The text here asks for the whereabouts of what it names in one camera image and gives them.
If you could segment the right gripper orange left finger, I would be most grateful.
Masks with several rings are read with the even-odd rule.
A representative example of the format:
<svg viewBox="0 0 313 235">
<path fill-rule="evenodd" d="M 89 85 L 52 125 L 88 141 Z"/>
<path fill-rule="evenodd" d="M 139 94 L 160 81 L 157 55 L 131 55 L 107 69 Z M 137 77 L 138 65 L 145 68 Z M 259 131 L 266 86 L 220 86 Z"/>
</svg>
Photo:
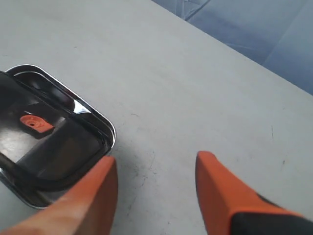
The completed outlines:
<svg viewBox="0 0 313 235">
<path fill-rule="evenodd" d="M 108 235 L 118 197 L 116 160 L 104 156 L 66 194 L 2 235 Z"/>
</svg>

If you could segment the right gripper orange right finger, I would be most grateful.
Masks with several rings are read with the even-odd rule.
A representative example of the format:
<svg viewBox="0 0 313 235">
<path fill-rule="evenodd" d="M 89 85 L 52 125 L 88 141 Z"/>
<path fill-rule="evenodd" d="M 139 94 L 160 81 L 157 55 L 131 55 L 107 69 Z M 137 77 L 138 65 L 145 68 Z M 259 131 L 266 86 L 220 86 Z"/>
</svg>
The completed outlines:
<svg viewBox="0 0 313 235">
<path fill-rule="evenodd" d="M 208 151 L 197 153 L 198 204 L 209 235 L 311 235 L 313 222 L 266 199 Z"/>
</svg>

